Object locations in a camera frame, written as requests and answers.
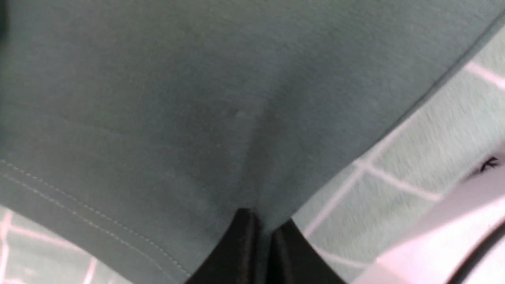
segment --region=stitched hem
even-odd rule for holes
[[[177,262],[177,260],[175,260],[175,259],[174,259],[171,255],[169,255],[166,251],[164,251],[164,250],[163,250],[163,249],[162,249],[159,245],[155,244],[153,241],[151,241],[151,240],[150,240],[150,239],[148,239],[147,237],[145,237],[145,236],[143,236],[143,235],[141,235],[141,234],[137,233],[136,231],[134,231],[134,230],[132,230],[132,229],[128,228],[127,226],[123,225],[122,223],[120,223],[120,222],[118,222],[118,221],[116,221],[116,220],[114,220],[114,219],[110,218],[109,216],[105,215],[105,214],[104,214],[104,213],[102,213],[101,211],[99,211],[99,210],[97,210],[97,209],[95,209],[95,208],[93,208],[93,207],[91,207],[91,206],[89,206],[89,205],[87,205],[87,204],[85,204],[85,203],[83,203],[83,202],[79,201],[76,197],[72,196],[71,194],[69,194],[69,193],[67,193],[67,192],[65,192],[65,191],[63,191],[63,190],[61,190],[61,189],[59,189],[59,188],[57,188],[57,187],[55,187],[55,186],[53,186],[53,185],[51,185],[51,184],[47,183],[47,182],[46,182],[46,181],[44,181],[43,179],[41,179],[41,178],[39,178],[39,177],[37,177],[37,176],[34,176],[34,175],[30,174],[29,172],[27,172],[27,171],[25,171],[25,170],[23,170],[23,169],[21,169],[21,168],[19,168],[19,167],[15,166],[15,165],[13,165],[12,163],[10,163],[10,162],[6,161],[5,159],[0,160],[0,163],[2,163],[2,164],[4,164],[4,165],[8,166],[8,167],[9,167],[9,168],[11,168],[11,169],[14,169],[15,171],[18,171],[18,172],[20,172],[20,173],[24,174],[25,176],[28,176],[28,177],[30,177],[30,178],[32,178],[32,179],[34,179],[34,180],[36,180],[36,181],[37,181],[37,182],[39,182],[39,183],[42,183],[42,184],[44,184],[44,185],[46,185],[46,186],[50,187],[50,188],[51,188],[51,189],[53,189],[55,192],[60,193],[61,195],[63,195],[63,196],[64,196],[64,197],[66,197],[67,199],[69,199],[69,200],[71,200],[71,201],[73,201],[73,202],[75,202],[75,203],[79,204],[81,207],[86,208],[87,210],[89,210],[89,211],[93,212],[94,214],[96,214],[96,215],[100,216],[101,218],[103,218],[103,219],[105,219],[105,220],[107,220],[107,221],[111,222],[112,224],[114,224],[114,225],[116,225],[116,226],[118,226],[118,227],[122,228],[123,230],[127,231],[128,233],[130,233],[130,234],[132,234],[132,235],[134,235],[134,236],[136,236],[136,237],[140,238],[140,239],[141,239],[141,240],[143,240],[144,242],[146,242],[146,243],[148,243],[149,245],[151,245],[151,246],[155,247],[155,248],[156,248],[158,251],[160,251],[160,252],[161,252],[161,253],[162,253],[165,257],[169,258],[169,259],[170,259],[170,260],[171,260],[171,261],[172,261],[172,262],[173,262],[173,263],[177,266],[177,268],[179,268],[182,272],[184,272],[184,274],[185,274],[186,276],[191,276],[191,274],[190,274],[190,273],[189,273],[189,272],[188,272],[188,271],[187,271],[184,267],[182,267],[182,266],[181,266],[181,265]]]
[[[153,258],[151,258],[149,255],[147,255],[146,253],[144,253],[143,251],[139,250],[138,248],[134,247],[133,245],[129,244],[128,242],[124,241],[123,239],[121,239],[120,237],[118,237],[117,235],[111,233],[110,231],[94,224],[93,222],[91,222],[90,220],[86,219],[85,217],[83,217],[82,215],[78,214],[77,212],[71,210],[70,208],[67,208],[66,206],[62,205],[60,202],[52,199],[51,197],[43,194],[42,192],[40,192],[39,190],[23,183],[22,181],[19,181],[7,174],[0,174],[1,177],[3,177],[4,179],[6,180],[9,180],[11,182],[14,182],[20,186],[22,186],[23,188],[29,190],[30,192],[32,192],[33,194],[36,194],[44,199],[46,199],[47,201],[53,203],[54,205],[60,207],[61,209],[64,209],[68,212],[70,212],[72,215],[76,216],[77,218],[79,218],[80,220],[82,220],[84,223],[86,223],[87,225],[101,231],[102,233],[105,233],[106,235],[110,236],[111,238],[113,238],[114,240],[116,240],[117,242],[123,244],[124,246],[128,247],[129,249],[132,249],[134,250],[135,252],[137,252],[139,255],[141,255],[143,258],[147,259],[149,262],[151,262],[152,264],[154,264],[154,266],[163,273],[163,275],[173,281],[174,283],[177,283],[177,281],[170,275],[168,274],[167,271],[165,271]]]

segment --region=light green tile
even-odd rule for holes
[[[356,168],[353,165],[349,165],[343,169],[293,215],[293,221],[301,231],[305,230],[306,226],[316,217],[355,170]]]
[[[82,283],[90,258],[85,254],[66,254],[62,249],[12,245],[7,262],[6,278],[22,279],[25,283]]]
[[[365,174],[309,242],[329,253],[371,263],[432,205]]]
[[[374,163],[402,181],[444,193],[505,139],[505,93],[460,73]]]
[[[342,278],[346,283],[353,282],[358,276],[360,276],[365,270],[360,268],[348,267],[338,263],[331,262],[329,260],[324,260],[332,269],[335,271],[340,278]]]

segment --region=gray-green cloth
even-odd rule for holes
[[[133,282],[182,283],[237,208],[254,209],[267,240],[452,76],[504,9],[8,1],[0,202]]]

